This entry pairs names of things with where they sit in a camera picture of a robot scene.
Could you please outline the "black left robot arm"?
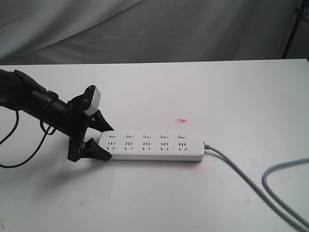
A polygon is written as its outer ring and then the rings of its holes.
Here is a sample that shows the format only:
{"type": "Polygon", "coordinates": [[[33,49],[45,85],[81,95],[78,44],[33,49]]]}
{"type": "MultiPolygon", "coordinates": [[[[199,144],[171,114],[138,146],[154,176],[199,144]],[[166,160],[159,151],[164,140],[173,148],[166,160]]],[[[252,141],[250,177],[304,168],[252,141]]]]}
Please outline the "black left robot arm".
{"type": "Polygon", "coordinates": [[[41,127],[47,124],[67,135],[68,159],[73,162],[83,158],[108,161],[112,157],[94,139],[84,141],[88,128],[99,132],[112,130],[98,108],[100,97],[97,87],[91,85],[83,94],[63,102],[55,92],[19,70],[0,72],[1,106],[24,111],[38,119],[41,127]]]}

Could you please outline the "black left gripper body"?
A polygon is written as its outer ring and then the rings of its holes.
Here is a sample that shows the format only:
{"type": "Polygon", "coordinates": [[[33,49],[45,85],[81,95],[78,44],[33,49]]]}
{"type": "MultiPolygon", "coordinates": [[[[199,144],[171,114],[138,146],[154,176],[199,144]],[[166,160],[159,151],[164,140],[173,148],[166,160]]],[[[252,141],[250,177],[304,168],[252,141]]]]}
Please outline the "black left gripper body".
{"type": "Polygon", "coordinates": [[[68,157],[70,161],[78,161],[85,133],[89,127],[89,116],[84,113],[85,103],[82,95],[76,96],[67,104],[67,110],[59,119],[59,130],[69,136],[68,157]]]}

